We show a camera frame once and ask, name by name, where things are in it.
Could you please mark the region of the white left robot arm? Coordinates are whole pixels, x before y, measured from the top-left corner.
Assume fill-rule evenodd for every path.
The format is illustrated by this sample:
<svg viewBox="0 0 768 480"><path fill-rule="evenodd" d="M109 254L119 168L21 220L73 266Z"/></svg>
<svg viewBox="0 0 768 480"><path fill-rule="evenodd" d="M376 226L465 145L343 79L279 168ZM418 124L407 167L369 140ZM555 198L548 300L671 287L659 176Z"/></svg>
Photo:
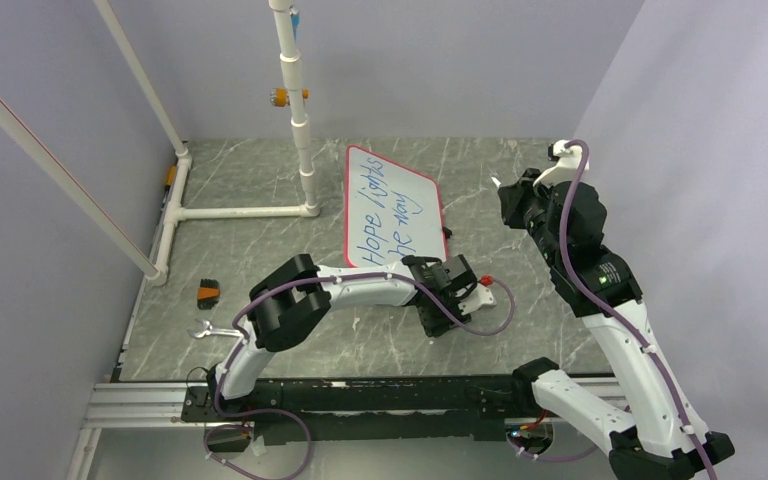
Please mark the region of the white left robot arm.
<svg viewBox="0 0 768 480"><path fill-rule="evenodd" d="M232 326L241 338L209 370L208 407L224 420L239 417L274 355L304 342L331 311L414 307L425 334L436 338L494 304L463 256L443 261L408 255L383 266L334 268L296 255L258 283L235 316Z"/></svg>

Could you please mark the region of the pink-framed whiteboard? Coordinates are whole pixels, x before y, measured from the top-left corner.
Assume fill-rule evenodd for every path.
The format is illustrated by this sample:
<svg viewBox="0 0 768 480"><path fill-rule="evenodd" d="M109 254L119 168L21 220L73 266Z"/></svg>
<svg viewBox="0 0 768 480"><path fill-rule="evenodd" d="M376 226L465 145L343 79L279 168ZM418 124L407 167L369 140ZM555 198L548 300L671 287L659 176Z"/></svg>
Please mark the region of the pink-framed whiteboard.
<svg viewBox="0 0 768 480"><path fill-rule="evenodd" d="M345 156L343 256L376 267L406 255L449 256L435 180L357 145Z"/></svg>

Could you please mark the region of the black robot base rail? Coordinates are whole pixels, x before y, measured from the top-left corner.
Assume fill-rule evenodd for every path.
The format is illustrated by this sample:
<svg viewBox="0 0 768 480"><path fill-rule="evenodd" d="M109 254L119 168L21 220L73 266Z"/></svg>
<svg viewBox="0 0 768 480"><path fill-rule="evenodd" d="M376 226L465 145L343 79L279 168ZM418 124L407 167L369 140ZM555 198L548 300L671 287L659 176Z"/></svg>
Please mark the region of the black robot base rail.
<svg viewBox="0 0 768 480"><path fill-rule="evenodd" d="M185 390L181 419L202 425L245 422L270 445L304 439L289 411L316 441L468 437L502 441L538 419L509 374L259 379L241 400L213 405L214 385Z"/></svg>

